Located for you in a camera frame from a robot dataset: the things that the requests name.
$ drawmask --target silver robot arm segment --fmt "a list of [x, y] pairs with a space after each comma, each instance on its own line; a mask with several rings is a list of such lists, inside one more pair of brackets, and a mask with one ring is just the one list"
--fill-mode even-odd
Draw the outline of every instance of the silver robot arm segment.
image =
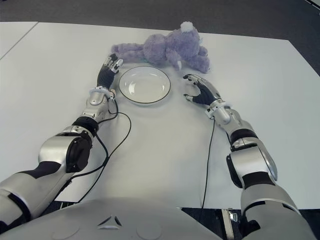
[[200, 89], [188, 101], [206, 105], [206, 115], [225, 130], [231, 153], [226, 157], [241, 194], [240, 231], [245, 239], [316, 239], [287, 192], [276, 184], [278, 171], [252, 126], [227, 104], [210, 82], [194, 74], [183, 77]]
[[122, 59], [110, 55], [81, 116], [44, 142], [35, 169], [15, 173], [0, 183], [0, 233], [40, 216], [71, 176], [86, 167], [98, 122], [109, 109], [108, 100], [115, 97], [110, 86], [122, 64]]

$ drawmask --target white table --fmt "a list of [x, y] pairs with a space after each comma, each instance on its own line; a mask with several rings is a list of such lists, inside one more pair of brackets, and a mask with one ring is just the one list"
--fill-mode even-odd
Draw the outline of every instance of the white table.
[[[34, 168], [41, 144], [79, 116], [111, 45], [143, 43], [150, 34], [168, 32], [39, 23], [0, 61], [0, 180]], [[320, 77], [287, 40], [200, 35], [213, 66], [203, 76], [252, 124], [276, 162], [278, 184], [298, 208], [319, 208]], [[119, 76], [132, 66], [137, 64], [125, 64]], [[131, 117], [132, 131], [87, 200], [129, 196], [201, 206], [213, 122], [183, 97], [188, 87], [181, 77], [196, 71], [185, 66], [181, 72], [170, 66], [163, 71], [172, 85], [161, 104], [136, 106], [117, 91], [119, 109]], [[128, 120], [119, 116], [100, 128], [109, 152], [128, 127]], [[226, 135], [216, 127], [205, 208], [240, 208], [241, 191], [230, 179], [228, 154]], [[84, 172], [103, 159], [95, 141]], [[75, 179], [58, 200], [77, 201], [96, 177]]]
[[0, 59], [36, 24], [36, 21], [0, 22]]

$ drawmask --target purple stuffed animal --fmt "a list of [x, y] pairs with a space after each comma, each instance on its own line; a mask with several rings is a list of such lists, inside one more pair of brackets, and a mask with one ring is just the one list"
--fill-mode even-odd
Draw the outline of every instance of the purple stuffed animal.
[[200, 46], [199, 33], [189, 21], [183, 22], [181, 29], [170, 32], [168, 36], [154, 34], [144, 44], [113, 45], [111, 52], [125, 62], [147, 60], [151, 64], [161, 65], [168, 60], [177, 71], [181, 70], [182, 60], [202, 73], [207, 73], [210, 65], [208, 51]]

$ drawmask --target dark gray carpet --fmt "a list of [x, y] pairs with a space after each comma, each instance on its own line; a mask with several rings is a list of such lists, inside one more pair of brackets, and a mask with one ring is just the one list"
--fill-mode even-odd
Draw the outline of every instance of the dark gray carpet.
[[0, 20], [172, 30], [289, 40], [320, 75], [319, 10], [304, 0], [6, 0]]

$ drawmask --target black cable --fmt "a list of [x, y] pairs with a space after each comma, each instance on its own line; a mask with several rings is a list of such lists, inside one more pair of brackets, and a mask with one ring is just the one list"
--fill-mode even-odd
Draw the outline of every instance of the black cable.
[[103, 164], [101, 165], [101, 166], [103, 166], [103, 168], [102, 168], [102, 170], [100, 171], [99, 176], [98, 176], [97, 179], [94, 181], [94, 183], [92, 184], [92, 186], [90, 187], [90, 189], [89, 189], [88, 191], [86, 191], [86, 193], [83, 195], [83, 197], [82, 197], [79, 201], [77, 201], [77, 203], [80, 203], [80, 202], [88, 195], [88, 193], [94, 188], [94, 186], [95, 186], [96, 183], [98, 182], [99, 178], [101, 177], [101, 175], [102, 175], [102, 173], [103, 173], [103, 171], [104, 171], [104, 169], [105, 169], [105, 167], [106, 167], [106, 165], [107, 165], [110, 157], [111, 157], [111, 156], [114, 154], [114, 152], [121, 146], [121, 144], [127, 139], [127, 137], [129, 136], [129, 134], [130, 134], [130, 132], [131, 132], [132, 122], [131, 122], [130, 117], [129, 117], [127, 114], [123, 113], [123, 112], [118, 112], [118, 114], [125, 115], [125, 116], [128, 118], [129, 123], [130, 123], [128, 133], [126, 134], [126, 136], [124, 137], [124, 139], [118, 144], [118, 146], [116, 146], [116, 148], [111, 152], [110, 156], [105, 159], [105, 161], [104, 161]]
[[213, 119], [213, 128], [212, 128], [211, 139], [210, 139], [210, 143], [209, 143], [208, 159], [206, 161], [206, 177], [205, 177], [204, 195], [203, 195], [201, 212], [200, 212], [200, 216], [199, 216], [198, 222], [200, 222], [200, 220], [201, 220], [202, 213], [204, 211], [204, 206], [205, 206], [205, 200], [206, 200], [206, 194], [207, 194], [207, 185], [208, 185], [208, 175], [209, 175], [209, 159], [210, 159], [210, 152], [211, 152], [211, 144], [212, 144], [212, 140], [214, 138], [214, 132], [215, 132], [215, 125], [216, 125], [215, 123], [216, 123], [216, 120]]
[[[101, 120], [101, 121], [98, 122], [98, 124], [101, 124], [101, 123], [104, 123], [104, 122], [113, 120], [113, 119], [115, 119], [115, 118], [118, 116], [119, 108], [118, 108], [118, 104], [117, 104], [117, 101], [116, 101], [116, 100], [114, 100], [114, 104], [115, 104], [116, 112], [110, 112], [110, 110], [109, 110], [109, 113], [110, 113], [110, 114], [115, 114], [115, 116], [110, 117], [110, 118], [105, 119], [105, 120]], [[71, 183], [72, 179], [75, 179], [75, 178], [78, 178], [78, 177], [83, 177], [83, 176], [86, 176], [86, 175], [89, 175], [89, 174], [93, 174], [94, 172], [98, 171], [99, 169], [101, 169], [101, 168], [104, 166], [105, 162], [106, 162], [107, 159], [109, 158], [108, 149], [107, 149], [106, 145], [105, 145], [105, 144], [102, 142], [102, 140], [100, 139], [98, 133], [96, 133], [96, 139], [99, 141], [99, 143], [101, 144], [101, 146], [103, 147], [103, 149], [104, 149], [104, 151], [105, 151], [105, 159], [104, 159], [104, 161], [102, 162], [102, 164], [101, 164], [100, 166], [98, 166], [97, 168], [95, 168], [95, 169], [93, 169], [93, 170], [91, 170], [91, 171], [88, 171], [88, 172], [85, 172], [85, 173], [82, 173], [82, 174], [78, 174], [78, 175], [72, 176], [72, 177], [68, 180], [68, 182], [67, 182], [68, 185]]]

